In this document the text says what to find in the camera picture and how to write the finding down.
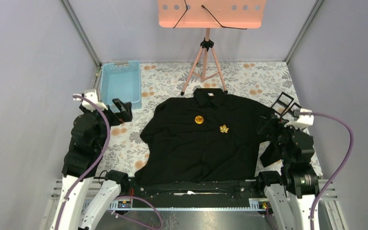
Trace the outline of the gold leaf brooch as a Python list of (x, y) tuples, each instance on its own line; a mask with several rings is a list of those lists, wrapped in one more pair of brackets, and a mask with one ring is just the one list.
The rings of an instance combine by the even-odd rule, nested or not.
[(220, 126), (219, 130), (220, 130), (221, 133), (228, 133), (229, 132), (229, 128), (226, 125)]

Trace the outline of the black shirt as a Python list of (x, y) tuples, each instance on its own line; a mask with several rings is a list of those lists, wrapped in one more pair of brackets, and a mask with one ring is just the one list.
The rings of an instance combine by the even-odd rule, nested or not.
[[(258, 101), (199, 88), (190, 98), (173, 97), (156, 106), (140, 138), (149, 159), (135, 173), (141, 185), (253, 178), (259, 146), (258, 120), (274, 115)], [(204, 118), (202, 124), (195, 117)], [(219, 127), (226, 125), (228, 133)]]

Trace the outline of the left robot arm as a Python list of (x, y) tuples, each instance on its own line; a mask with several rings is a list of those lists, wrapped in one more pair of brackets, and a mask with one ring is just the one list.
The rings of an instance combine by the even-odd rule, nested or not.
[(62, 187), (52, 230), (94, 230), (118, 196), (129, 192), (127, 173), (110, 170), (105, 174), (99, 192), (87, 207), (86, 195), (94, 180), (99, 162), (111, 137), (111, 127), (132, 121), (132, 103), (113, 99), (118, 108), (114, 113), (110, 106), (101, 109), (90, 102), (92, 110), (80, 105), (82, 114), (75, 118), (71, 130), (69, 150), (64, 157)]

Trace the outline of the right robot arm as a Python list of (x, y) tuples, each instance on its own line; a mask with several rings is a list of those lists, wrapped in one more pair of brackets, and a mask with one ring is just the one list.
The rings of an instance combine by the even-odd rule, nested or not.
[(311, 165), (313, 137), (276, 115), (260, 124), (258, 133), (270, 142), (261, 155), (263, 166), (281, 160), (279, 172), (258, 173), (255, 190), (267, 197), (282, 230), (312, 230), (319, 225), (319, 178)]

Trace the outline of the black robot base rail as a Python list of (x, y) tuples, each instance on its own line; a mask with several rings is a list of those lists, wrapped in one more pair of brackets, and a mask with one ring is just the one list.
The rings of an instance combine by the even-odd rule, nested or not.
[(286, 200), (281, 185), (268, 187), (255, 179), (140, 185), (131, 177), (121, 192), (111, 198), (111, 209), (259, 212)]

